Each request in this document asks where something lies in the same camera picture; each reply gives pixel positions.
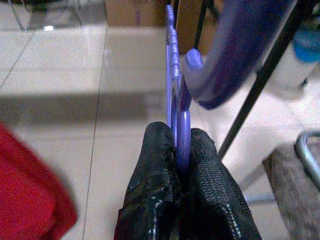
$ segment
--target red cloth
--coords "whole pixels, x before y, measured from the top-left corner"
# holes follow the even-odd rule
[[[0,239],[58,240],[76,220],[57,176],[0,124]]]

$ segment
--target white floor tile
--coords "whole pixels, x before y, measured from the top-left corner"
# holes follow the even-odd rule
[[[165,69],[165,39],[164,27],[108,27],[104,65],[109,69]]]
[[[236,119],[253,82],[254,75],[252,75],[244,86],[225,104],[213,110],[201,108],[205,126],[215,130],[230,128]],[[256,100],[243,127],[275,127],[297,125],[300,123],[299,119],[288,108],[287,104],[282,99],[276,98],[270,93],[269,84],[267,84],[259,98]]]
[[[143,136],[96,137],[85,224],[85,240],[112,240]]]
[[[0,97],[96,95],[100,76],[100,68],[15,68]]]
[[[291,240],[277,204],[254,205],[250,209],[263,240]]]
[[[0,68],[12,68],[33,32],[0,32]]]
[[[303,129],[302,125],[243,127],[225,154],[223,163],[239,183],[256,169],[277,145],[294,143]],[[213,140],[221,143],[227,133],[210,131],[209,134]]]
[[[78,220],[62,239],[81,240],[85,224],[93,138],[39,139],[27,143],[58,175],[77,208]]]
[[[37,31],[16,67],[100,68],[105,36],[100,27]]]
[[[101,94],[138,94],[164,92],[166,69],[162,68],[104,68],[101,79]]]

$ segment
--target tiled floor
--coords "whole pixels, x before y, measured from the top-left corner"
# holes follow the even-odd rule
[[[0,32],[0,119],[61,177],[78,209],[64,240],[112,240],[144,130],[164,121],[165,31],[106,23],[57,31]],[[222,144],[254,75],[226,104],[191,105],[193,127]],[[320,79],[300,100],[268,84],[224,163],[245,194],[271,191],[265,174],[246,177],[272,149],[319,127]],[[287,240],[276,204],[251,206],[264,240]]]

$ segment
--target metal pole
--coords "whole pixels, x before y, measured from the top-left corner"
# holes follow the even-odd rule
[[[223,144],[218,152],[219,158],[222,160],[228,151],[231,143],[235,139],[237,133],[239,132],[242,124],[246,120],[249,112],[254,106],[257,98],[259,97],[264,86],[268,82],[272,72],[276,68],[278,62],[280,61],[283,53],[285,52],[290,41],[293,39],[297,29],[299,28],[301,22],[311,15],[316,0],[298,0],[295,7],[293,8],[288,20],[286,21],[278,39],[275,41],[273,48],[268,55],[264,65],[257,73],[256,80],[246,97],[244,104],[241,107],[240,112],[236,116],[235,121],[232,124]]]

